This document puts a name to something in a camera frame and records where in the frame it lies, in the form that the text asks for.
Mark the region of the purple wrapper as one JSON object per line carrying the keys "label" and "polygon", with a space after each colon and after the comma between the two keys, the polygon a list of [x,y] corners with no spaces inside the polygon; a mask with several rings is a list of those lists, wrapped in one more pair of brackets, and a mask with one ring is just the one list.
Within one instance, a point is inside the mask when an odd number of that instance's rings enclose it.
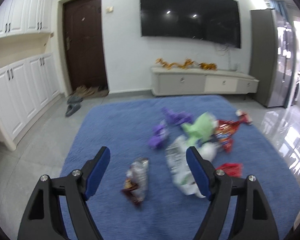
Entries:
{"label": "purple wrapper", "polygon": [[174,112],[166,107],[162,108],[162,112],[164,114],[165,120],[169,124],[180,126],[184,123],[193,124],[193,115],[183,112]]}
{"label": "purple wrapper", "polygon": [[160,124],[153,128],[153,135],[148,141],[149,147],[152,149],[162,148],[162,146],[168,139],[168,136],[168,125],[165,120],[162,120]]}

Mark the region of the small red white wrapper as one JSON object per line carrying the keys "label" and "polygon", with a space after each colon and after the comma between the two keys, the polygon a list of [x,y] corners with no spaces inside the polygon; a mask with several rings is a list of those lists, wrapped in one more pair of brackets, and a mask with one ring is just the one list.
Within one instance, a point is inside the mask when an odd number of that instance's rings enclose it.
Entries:
{"label": "small red white wrapper", "polygon": [[253,120],[247,112],[238,109],[236,111],[236,115],[238,116],[238,119],[239,119],[240,123],[247,124],[247,125],[252,125],[253,124]]}

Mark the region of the beige light switch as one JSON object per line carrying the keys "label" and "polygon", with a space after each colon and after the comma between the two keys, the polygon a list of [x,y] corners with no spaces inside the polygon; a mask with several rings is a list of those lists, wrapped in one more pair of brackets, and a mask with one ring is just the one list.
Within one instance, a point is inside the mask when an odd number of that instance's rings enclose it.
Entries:
{"label": "beige light switch", "polygon": [[111,13],[114,11],[114,7],[106,7],[106,13]]}

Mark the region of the dark brown entry door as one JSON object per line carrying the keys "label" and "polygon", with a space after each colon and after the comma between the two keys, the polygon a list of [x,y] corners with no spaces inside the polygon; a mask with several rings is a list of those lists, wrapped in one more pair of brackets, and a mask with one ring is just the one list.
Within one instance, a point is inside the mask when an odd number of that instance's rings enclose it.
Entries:
{"label": "dark brown entry door", "polygon": [[107,89],[101,0],[63,4],[63,37],[71,88]]}

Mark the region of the white upper wall cabinets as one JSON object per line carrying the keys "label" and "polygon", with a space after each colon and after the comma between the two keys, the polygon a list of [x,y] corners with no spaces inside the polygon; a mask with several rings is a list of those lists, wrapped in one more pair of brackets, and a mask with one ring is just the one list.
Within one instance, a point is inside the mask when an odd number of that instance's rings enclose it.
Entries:
{"label": "white upper wall cabinets", "polygon": [[4,0],[0,6],[0,39],[51,32],[52,0]]}

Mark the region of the white printed plastic bag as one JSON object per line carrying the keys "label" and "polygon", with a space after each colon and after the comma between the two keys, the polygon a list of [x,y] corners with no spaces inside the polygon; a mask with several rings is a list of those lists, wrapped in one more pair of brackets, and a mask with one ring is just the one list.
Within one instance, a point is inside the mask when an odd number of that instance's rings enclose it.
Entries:
{"label": "white printed plastic bag", "polygon": [[181,135],[165,150],[165,157],[172,176],[172,182],[186,196],[194,194],[198,198],[205,198],[201,194],[187,164],[186,150],[188,148],[186,137]]}

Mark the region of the beige slippers at door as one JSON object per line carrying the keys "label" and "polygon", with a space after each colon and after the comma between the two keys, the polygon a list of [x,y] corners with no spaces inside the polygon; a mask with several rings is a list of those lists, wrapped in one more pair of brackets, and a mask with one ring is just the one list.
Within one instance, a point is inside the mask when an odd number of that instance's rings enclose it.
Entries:
{"label": "beige slippers at door", "polygon": [[83,98],[102,98],[109,93],[107,86],[86,87],[85,85],[79,86],[74,91],[74,95],[81,96]]}

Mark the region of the black wall television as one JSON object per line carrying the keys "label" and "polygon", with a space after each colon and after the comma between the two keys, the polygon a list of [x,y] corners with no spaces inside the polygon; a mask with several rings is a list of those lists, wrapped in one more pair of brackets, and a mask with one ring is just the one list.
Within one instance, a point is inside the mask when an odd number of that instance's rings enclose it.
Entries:
{"label": "black wall television", "polygon": [[141,35],[181,37],[240,48],[235,0],[140,0]]}

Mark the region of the silver brown snack wrapper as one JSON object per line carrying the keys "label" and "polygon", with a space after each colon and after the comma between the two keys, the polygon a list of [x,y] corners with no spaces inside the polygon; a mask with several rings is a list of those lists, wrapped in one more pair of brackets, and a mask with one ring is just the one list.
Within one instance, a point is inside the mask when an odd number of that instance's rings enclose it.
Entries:
{"label": "silver brown snack wrapper", "polygon": [[135,205],[140,206],[148,191],[149,159],[135,159],[126,172],[121,192]]}

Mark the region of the golden dragon figurine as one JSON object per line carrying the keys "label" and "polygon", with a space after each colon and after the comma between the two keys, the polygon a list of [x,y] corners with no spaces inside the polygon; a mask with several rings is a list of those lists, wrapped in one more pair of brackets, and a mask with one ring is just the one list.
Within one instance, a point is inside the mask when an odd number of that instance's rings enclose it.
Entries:
{"label": "golden dragon figurine", "polygon": [[172,67],[177,67],[180,69],[188,69],[194,64],[194,61],[192,61],[191,59],[186,59],[183,64],[178,62],[168,63],[167,61],[164,61],[163,58],[158,58],[156,59],[155,63],[161,64],[161,66],[166,69],[171,69]]}

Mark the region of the red orange snack bag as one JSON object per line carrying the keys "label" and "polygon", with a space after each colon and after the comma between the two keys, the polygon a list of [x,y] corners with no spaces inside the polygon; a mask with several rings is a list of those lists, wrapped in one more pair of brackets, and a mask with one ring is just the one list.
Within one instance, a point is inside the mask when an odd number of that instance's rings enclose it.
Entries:
{"label": "red orange snack bag", "polygon": [[232,136],[239,129],[239,121],[218,120],[214,135],[226,153],[230,153],[233,145]]}

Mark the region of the white grey TV cabinet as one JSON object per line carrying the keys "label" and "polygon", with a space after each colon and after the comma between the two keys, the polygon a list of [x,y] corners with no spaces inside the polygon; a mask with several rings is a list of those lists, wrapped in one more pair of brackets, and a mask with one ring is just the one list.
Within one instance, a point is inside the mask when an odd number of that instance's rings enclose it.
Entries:
{"label": "white grey TV cabinet", "polygon": [[259,81],[247,74],[198,68],[151,68],[154,96],[256,93]]}

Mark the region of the grey steel refrigerator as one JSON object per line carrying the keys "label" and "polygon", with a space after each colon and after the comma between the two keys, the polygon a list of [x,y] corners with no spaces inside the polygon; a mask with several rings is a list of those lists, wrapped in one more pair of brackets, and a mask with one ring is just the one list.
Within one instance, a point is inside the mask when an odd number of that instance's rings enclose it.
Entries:
{"label": "grey steel refrigerator", "polygon": [[283,107],[293,72],[294,36],[290,23],[275,9],[252,10],[249,74],[258,79],[254,100],[264,107]]}

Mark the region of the blue fluffy blanket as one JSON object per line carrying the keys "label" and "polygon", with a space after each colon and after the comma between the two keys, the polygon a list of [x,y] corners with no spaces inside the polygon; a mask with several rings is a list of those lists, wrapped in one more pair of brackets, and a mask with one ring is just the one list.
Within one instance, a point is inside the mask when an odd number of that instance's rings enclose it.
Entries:
{"label": "blue fluffy blanket", "polygon": [[[194,118],[237,121],[235,108],[216,95],[181,96],[110,103],[92,108],[74,139],[61,174],[67,175],[110,149],[110,163],[88,207],[104,239],[193,239],[209,206],[186,163],[189,136],[181,126],[167,124],[168,138],[155,149],[149,145],[153,129],[165,123],[164,110],[186,112]],[[229,153],[217,142],[196,148],[213,165],[239,163],[242,177],[256,176],[284,238],[300,210],[300,187],[285,161],[254,125],[240,124]],[[140,207],[122,193],[130,165],[149,159],[149,184]]]}

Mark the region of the golden tiger figurine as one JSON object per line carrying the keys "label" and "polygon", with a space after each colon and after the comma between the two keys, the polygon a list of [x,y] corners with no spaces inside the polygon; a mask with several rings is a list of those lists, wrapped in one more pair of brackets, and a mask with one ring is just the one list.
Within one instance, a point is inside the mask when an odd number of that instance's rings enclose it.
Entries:
{"label": "golden tiger figurine", "polygon": [[199,67],[203,70],[217,70],[217,65],[215,63],[202,62],[199,64]]}

